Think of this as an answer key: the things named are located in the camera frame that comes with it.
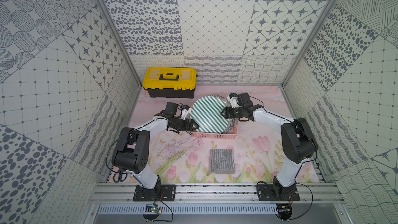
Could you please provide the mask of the grey wiping cloth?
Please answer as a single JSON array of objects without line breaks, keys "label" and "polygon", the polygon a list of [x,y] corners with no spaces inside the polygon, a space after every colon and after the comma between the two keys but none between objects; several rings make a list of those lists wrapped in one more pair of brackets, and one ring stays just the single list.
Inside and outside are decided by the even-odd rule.
[{"label": "grey wiping cloth", "polygon": [[234,174],[235,163],[232,149],[211,149],[209,170],[210,174]]}]

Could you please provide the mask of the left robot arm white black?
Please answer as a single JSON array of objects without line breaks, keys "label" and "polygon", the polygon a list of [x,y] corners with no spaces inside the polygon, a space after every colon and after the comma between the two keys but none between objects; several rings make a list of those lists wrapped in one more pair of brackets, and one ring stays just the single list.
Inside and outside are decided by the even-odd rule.
[{"label": "left robot arm white black", "polygon": [[199,124],[187,116],[191,108],[168,102],[164,110],[148,122],[135,127],[123,128],[111,156],[111,163],[124,174],[132,174],[140,186],[146,190],[158,189],[161,181],[149,166],[150,140],[163,131],[191,134],[199,129]]}]

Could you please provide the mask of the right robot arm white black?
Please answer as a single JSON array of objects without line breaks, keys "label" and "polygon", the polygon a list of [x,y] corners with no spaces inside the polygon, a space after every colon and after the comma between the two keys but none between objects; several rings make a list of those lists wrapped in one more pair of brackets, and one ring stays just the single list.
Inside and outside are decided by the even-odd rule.
[{"label": "right robot arm white black", "polygon": [[225,119],[253,121],[261,123],[281,134],[285,160],[282,169],[273,179],[273,191],[277,195],[290,192],[296,186],[296,177],[303,164],[310,162],[317,153],[318,145],[309,124],[304,118],[288,118],[254,105],[246,93],[230,93],[230,107],[222,110]]}]

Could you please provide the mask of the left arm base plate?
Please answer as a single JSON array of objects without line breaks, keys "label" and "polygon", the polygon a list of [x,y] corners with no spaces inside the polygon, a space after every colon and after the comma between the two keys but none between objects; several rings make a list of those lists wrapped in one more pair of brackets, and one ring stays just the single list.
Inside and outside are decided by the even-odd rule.
[{"label": "left arm base plate", "polygon": [[163,201],[171,202],[175,200],[176,185],[157,185],[154,189],[146,189],[140,185],[136,186],[133,201],[149,202]]}]

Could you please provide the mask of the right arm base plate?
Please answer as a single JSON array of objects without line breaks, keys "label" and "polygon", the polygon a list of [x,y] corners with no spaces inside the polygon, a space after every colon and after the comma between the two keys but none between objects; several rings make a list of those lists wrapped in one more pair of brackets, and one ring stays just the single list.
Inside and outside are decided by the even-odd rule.
[{"label": "right arm base plate", "polygon": [[285,188],[260,183],[256,185],[256,191],[259,201],[300,201],[296,184]]}]

